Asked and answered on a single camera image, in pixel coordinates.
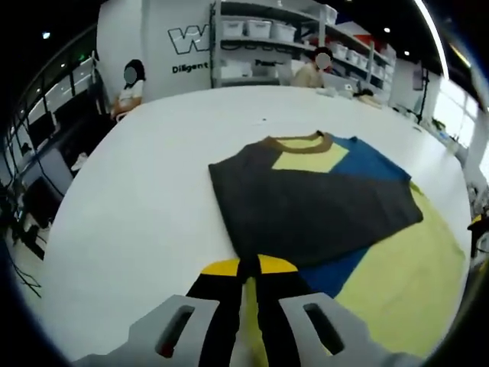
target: white shelving unit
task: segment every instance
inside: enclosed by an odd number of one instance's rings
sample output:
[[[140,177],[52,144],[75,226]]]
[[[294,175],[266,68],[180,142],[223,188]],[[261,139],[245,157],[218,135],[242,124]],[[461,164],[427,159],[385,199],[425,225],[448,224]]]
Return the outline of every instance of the white shelving unit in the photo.
[[[246,19],[260,18],[272,21],[280,21],[286,24],[291,24],[297,28],[294,42],[283,42],[270,38],[254,38],[254,37],[223,37],[222,20],[229,18]],[[212,87],[219,88],[228,85],[244,85],[257,83],[277,83],[277,78],[268,78],[262,76],[230,78],[228,80],[221,78],[222,67],[222,47],[239,46],[239,45],[263,45],[268,47],[276,47],[277,49],[288,49],[291,54],[300,55],[304,51],[315,50],[314,46],[304,44],[301,40],[303,28],[310,29],[311,33],[318,35],[319,46],[324,46],[325,35],[342,42],[349,49],[355,50],[360,54],[368,57],[368,68],[363,69],[358,65],[346,59],[335,58],[333,62],[337,62],[346,69],[361,74],[364,81],[371,84],[372,80],[381,81],[383,79],[372,73],[374,61],[380,65],[388,64],[388,60],[383,55],[379,54],[374,49],[374,42],[370,45],[361,42],[351,34],[345,33],[335,25],[326,24],[325,22],[325,6],[320,6],[319,17],[307,14],[302,11],[287,9],[279,6],[262,5],[243,0],[222,1],[216,0],[211,4],[210,8],[210,65],[212,70]]]
[[[236,44],[264,44],[266,46],[277,46],[284,48],[293,48],[297,50],[309,50],[314,51],[316,48],[308,44],[300,44],[295,42],[284,42],[279,40],[272,40],[271,38],[253,38],[253,37],[223,37],[221,39],[221,45],[236,45]]]
[[[241,78],[222,78],[222,86],[247,86],[264,84],[268,86],[279,85],[278,78],[272,76],[243,76]]]

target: ceiling light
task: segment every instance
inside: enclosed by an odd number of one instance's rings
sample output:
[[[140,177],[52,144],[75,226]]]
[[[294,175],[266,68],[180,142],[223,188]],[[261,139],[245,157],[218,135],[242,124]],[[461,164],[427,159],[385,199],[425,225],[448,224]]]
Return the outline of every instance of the ceiling light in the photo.
[[[414,0],[419,11],[425,18],[425,22],[428,24],[428,28],[431,31],[431,35],[433,36],[433,40],[435,40],[436,50],[438,51],[438,56],[440,58],[440,63],[442,64],[443,76],[448,79],[449,78],[449,65],[446,62],[445,51],[443,51],[442,39],[436,30],[435,22],[431,18],[428,9],[423,4],[423,0]]]

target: dark gray fabric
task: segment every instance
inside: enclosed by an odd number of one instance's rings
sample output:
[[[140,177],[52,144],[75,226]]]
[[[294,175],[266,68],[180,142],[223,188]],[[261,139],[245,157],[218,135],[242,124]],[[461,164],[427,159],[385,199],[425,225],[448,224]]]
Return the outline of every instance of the dark gray fabric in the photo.
[[[233,247],[310,266],[423,220],[409,182],[271,169],[280,152],[256,145],[209,165]]]

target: white table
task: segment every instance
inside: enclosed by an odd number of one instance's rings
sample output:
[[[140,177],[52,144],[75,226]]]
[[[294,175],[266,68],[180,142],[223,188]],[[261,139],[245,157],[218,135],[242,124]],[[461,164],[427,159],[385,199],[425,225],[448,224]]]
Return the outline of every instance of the white table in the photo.
[[[234,258],[207,166],[267,135],[321,129],[374,146],[439,210],[468,270],[460,164],[414,126],[389,109],[280,86],[214,89],[138,107],[90,156],[53,224],[42,277],[47,335],[72,360],[106,354],[126,341],[134,321],[185,294],[206,265]]]

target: person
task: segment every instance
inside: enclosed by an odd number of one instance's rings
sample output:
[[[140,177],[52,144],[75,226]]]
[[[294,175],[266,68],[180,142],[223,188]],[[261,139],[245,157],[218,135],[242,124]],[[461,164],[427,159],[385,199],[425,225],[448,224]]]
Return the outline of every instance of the person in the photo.
[[[126,115],[142,103],[143,87],[146,81],[144,65],[141,60],[134,59],[124,68],[125,86],[114,101],[111,117]]]
[[[291,85],[304,88],[322,88],[324,84],[322,71],[331,72],[333,54],[327,47],[317,47],[308,57],[311,62],[299,69]]]

